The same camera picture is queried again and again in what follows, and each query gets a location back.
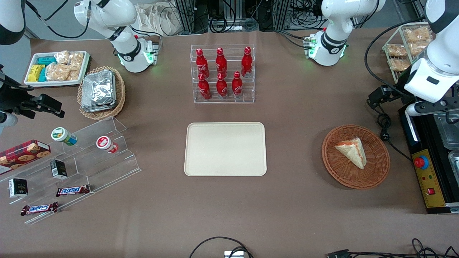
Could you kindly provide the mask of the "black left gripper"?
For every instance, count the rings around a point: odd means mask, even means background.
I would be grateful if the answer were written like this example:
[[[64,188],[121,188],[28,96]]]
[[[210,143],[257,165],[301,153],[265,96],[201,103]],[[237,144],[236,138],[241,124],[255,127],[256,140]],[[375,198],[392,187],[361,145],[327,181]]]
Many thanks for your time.
[[[387,85],[380,86],[380,92],[372,92],[368,95],[368,106],[375,109],[389,98],[398,97],[399,93]],[[437,102],[429,102],[424,99],[410,95],[406,105],[398,111],[409,113],[437,113],[458,111],[459,97],[458,88],[450,88],[446,94]]]

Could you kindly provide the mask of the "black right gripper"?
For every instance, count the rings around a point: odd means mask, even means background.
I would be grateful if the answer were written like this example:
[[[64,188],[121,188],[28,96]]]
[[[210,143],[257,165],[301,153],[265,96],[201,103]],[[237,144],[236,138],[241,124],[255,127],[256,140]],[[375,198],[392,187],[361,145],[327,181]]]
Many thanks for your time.
[[[36,112],[50,113],[59,118],[64,118],[65,112],[62,103],[46,94],[31,95],[31,87],[23,87],[3,72],[0,65],[0,109],[6,113],[15,113],[29,119],[36,117]]]

